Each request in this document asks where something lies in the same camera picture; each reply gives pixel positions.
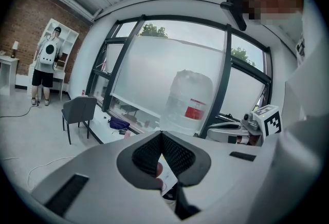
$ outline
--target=floor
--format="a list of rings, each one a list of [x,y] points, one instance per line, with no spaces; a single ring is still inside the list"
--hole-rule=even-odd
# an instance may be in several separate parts
[[[81,123],[70,125],[72,145],[68,143],[67,131],[63,131],[61,109],[68,101],[68,95],[50,95],[50,105],[41,101],[39,107],[18,118],[0,118],[0,162],[10,181],[31,192],[47,175],[68,162],[84,150],[99,143]],[[0,95],[0,116],[22,115],[31,106],[26,90],[15,89],[12,96]]]

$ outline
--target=desk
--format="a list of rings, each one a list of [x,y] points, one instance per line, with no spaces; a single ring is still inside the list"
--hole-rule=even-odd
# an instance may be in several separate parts
[[[33,62],[32,64],[30,64],[30,67],[29,67],[29,84],[27,86],[27,97],[29,97],[29,98],[32,97],[32,78],[33,78],[35,64],[36,64],[36,61]],[[61,85],[60,85],[60,90],[59,90],[61,100],[62,100],[64,78],[65,78],[65,71],[55,68],[55,71],[53,73],[53,79],[61,80]],[[39,99],[42,98],[42,90],[41,90],[40,86],[38,88],[38,97],[39,97]]]
[[[15,90],[17,58],[0,55],[0,94],[11,95]]]

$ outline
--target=chair leg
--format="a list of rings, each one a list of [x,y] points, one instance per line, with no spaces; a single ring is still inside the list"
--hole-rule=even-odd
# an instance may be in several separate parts
[[[90,120],[88,120],[88,127],[87,127],[87,139],[89,139],[89,122],[90,122]]]
[[[68,142],[71,144],[71,137],[70,137],[70,127],[68,126],[68,123],[66,124],[67,126],[67,136],[68,136]]]

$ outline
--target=tree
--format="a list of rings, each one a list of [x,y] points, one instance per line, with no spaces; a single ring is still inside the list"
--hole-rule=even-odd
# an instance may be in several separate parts
[[[249,63],[250,65],[252,65],[253,67],[256,66],[255,62],[252,62],[248,55],[247,55],[247,51],[245,49],[241,49],[240,47],[238,47],[237,49],[231,49],[231,55],[239,58],[240,60],[243,60],[246,63]]]
[[[165,33],[165,30],[165,27],[161,27],[158,29],[157,26],[154,26],[152,23],[149,23],[143,26],[143,30],[139,34],[139,36],[168,38],[168,35]]]

